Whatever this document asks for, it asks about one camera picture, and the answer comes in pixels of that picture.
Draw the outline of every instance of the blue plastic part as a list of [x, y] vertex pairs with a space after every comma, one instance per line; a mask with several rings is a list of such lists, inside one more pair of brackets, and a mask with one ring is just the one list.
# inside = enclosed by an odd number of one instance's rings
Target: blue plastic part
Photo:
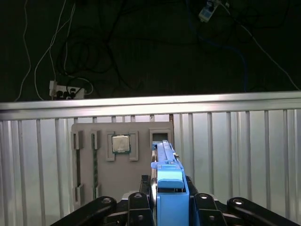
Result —
[[157, 165], [158, 188], [184, 188], [181, 168], [176, 164]]
[[167, 141], [157, 144], [157, 182], [158, 188], [184, 188], [181, 167], [174, 157], [174, 149]]
[[[157, 168], [157, 226], [188, 226], [189, 189], [184, 168], [168, 141], [157, 143], [156, 147], [158, 162], [153, 162], [151, 167]], [[162, 188], [180, 189], [181, 192], [161, 192]]]

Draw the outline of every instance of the electrical outlet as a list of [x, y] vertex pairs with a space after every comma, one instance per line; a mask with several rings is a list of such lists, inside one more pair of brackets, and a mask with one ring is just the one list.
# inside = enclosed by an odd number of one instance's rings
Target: electrical outlet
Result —
[[72, 99], [84, 99], [85, 89], [79, 87], [68, 86], [68, 92], [66, 86], [60, 86], [56, 81], [50, 81], [49, 84], [49, 95], [51, 97], [62, 97], [63, 99], [70, 98], [69, 94], [76, 94]]

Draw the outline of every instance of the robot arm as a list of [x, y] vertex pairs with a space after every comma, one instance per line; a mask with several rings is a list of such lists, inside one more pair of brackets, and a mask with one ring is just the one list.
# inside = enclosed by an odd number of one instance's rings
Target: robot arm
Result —
[[139, 192], [116, 203], [103, 196], [52, 226], [297, 226], [254, 202], [235, 197], [223, 204], [198, 193], [173, 147], [153, 145], [151, 176], [142, 175]]

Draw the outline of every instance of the tangled wires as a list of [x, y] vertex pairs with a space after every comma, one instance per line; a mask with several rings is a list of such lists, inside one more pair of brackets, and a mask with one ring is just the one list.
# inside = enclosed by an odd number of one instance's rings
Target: tangled wires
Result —
[[73, 30], [67, 37], [56, 66], [63, 75], [82, 71], [102, 74], [112, 68], [112, 58], [100, 34], [92, 27], [83, 26]]

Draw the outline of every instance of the white cable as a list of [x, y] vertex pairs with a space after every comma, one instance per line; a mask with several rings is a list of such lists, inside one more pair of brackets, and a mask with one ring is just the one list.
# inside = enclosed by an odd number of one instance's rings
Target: white cable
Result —
[[[59, 26], [60, 21], [61, 21], [61, 17], [62, 17], [62, 14], [63, 14], [63, 10], [64, 10], [64, 8], [65, 8], [66, 1], [67, 1], [67, 0], [64, 1], [63, 7], [62, 7], [62, 9], [61, 9], [60, 17], [59, 17], [59, 19], [58, 19], [58, 26]], [[67, 24], [68, 21], [66, 21], [66, 22], [62, 25], [62, 27], [61, 27], [59, 30], [57, 30], [57, 31], [55, 32], [55, 34], [54, 34], [54, 36], [52, 37], [52, 40], [51, 40], [51, 42], [50, 42], [50, 46], [48, 47], [48, 49], [46, 50], [46, 52], [43, 54], [43, 56], [41, 57], [41, 59], [38, 61], [37, 65], [36, 65], [36, 67], [35, 67], [35, 69], [34, 69], [34, 86], [35, 86], [37, 95], [38, 95], [38, 97], [39, 97], [41, 100], [44, 100], [44, 99], [39, 95], [39, 91], [38, 91], [38, 88], [37, 88], [37, 69], [38, 69], [38, 67], [39, 67], [39, 65], [40, 65], [40, 63], [41, 63], [41, 61], [44, 59], [45, 55], [47, 54], [47, 52], [50, 51], [50, 49], [51, 49], [51, 47], [52, 47], [52, 45], [53, 45], [53, 43], [54, 43], [54, 41], [55, 41], [56, 34], [57, 34], [57, 33], [65, 26], [65, 24]]]
[[[73, 4], [73, 7], [72, 7], [72, 12], [71, 12], [71, 19], [70, 19], [70, 23], [69, 23], [69, 27], [68, 27], [68, 32], [67, 32], [67, 38], [69, 37], [69, 34], [70, 34], [70, 30], [71, 30], [71, 24], [72, 24], [72, 19], [73, 19], [73, 14], [74, 14], [74, 11], [75, 11], [75, 3]], [[67, 62], [67, 57], [68, 57], [68, 42], [66, 42], [66, 55], [65, 55], [65, 60], [64, 60], [64, 71], [66, 73], [66, 62]], [[74, 76], [72, 75], [68, 75], [68, 77], [70, 78], [75, 78]], [[94, 91], [94, 86], [93, 84], [87, 80], [87, 79], [84, 79], [84, 78], [77, 78], [77, 79], [81, 79], [81, 80], [84, 80], [86, 82], [88, 82], [90, 85], [91, 85], [91, 91], [87, 94], [85, 94], [85, 96], [87, 95], [90, 95], [91, 93], [93, 93]]]
[[66, 5], [66, 0], [64, 1], [63, 7], [61, 9], [60, 16], [58, 18], [58, 22], [57, 22], [57, 26], [56, 26], [56, 31], [55, 31], [54, 38], [52, 38], [52, 40], [50, 42], [49, 56], [50, 56], [50, 61], [51, 61], [51, 65], [52, 65], [53, 74], [55, 76], [55, 80], [54, 81], [56, 81], [56, 73], [55, 73], [55, 66], [53, 64], [53, 59], [52, 59], [52, 55], [51, 55], [51, 47], [53, 46], [53, 44], [55, 42], [57, 31], [59, 30], [59, 26], [60, 26], [60, 22], [61, 22], [61, 18], [62, 18], [62, 15], [63, 15], [63, 11], [64, 11], [64, 8], [65, 8], [65, 5]]
[[26, 44], [26, 39], [25, 39], [25, 35], [26, 35], [26, 32], [27, 32], [27, 26], [28, 26], [27, 11], [26, 11], [27, 2], [28, 2], [28, 0], [26, 0], [25, 3], [24, 3], [25, 28], [24, 28], [24, 32], [23, 32], [23, 43], [24, 43], [24, 46], [25, 46], [26, 54], [27, 54], [29, 68], [28, 68], [28, 71], [27, 71], [26, 75], [24, 76], [24, 78], [22, 80], [19, 95], [18, 95], [18, 97], [14, 101], [17, 101], [20, 98], [21, 93], [22, 93], [23, 84], [24, 84], [26, 78], [28, 77], [30, 71], [32, 70], [32, 63], [30, 61], [30, 56], [29, 56], [29, 52], [28, 52], [28, 48], [27, 48], [27, 44]]
[[[227, 9], [226, 6], [224, 6], [223, 4], [220, 4], [229, 15], [231, 15], [231, 13], [229, 12], [229, 10]], [[284, 70], [264, 49], [263, 47], [258, 43], [258, 41], [256, 40], [256, 38], [251, 34], [251, 32], [249, 32], [249, 30], [243, 26], [242, 24], [240, 24], [240, 26], [252, 37], [253, 41], [256, 43], [256, 45], [261, 49], [262, 52], [265, 53], [265, 55], [267, 55], [267, 57], [281, 70], [283, 71], [284, 74], [286, 74], [286, 76], [288, 77], [288, 79], [291, 81], [291, 83], [293, 84], [293, 86], [295, 86], [295, 88], [297, 90], [300, 90], [298, 88], [298, 86], [296, 86], [296, 84], [294, 83], [294, 81], [292, 80], [292, 78], [290, 77], [290, 75], [288, 74], [288, 72], [286, 70]]]

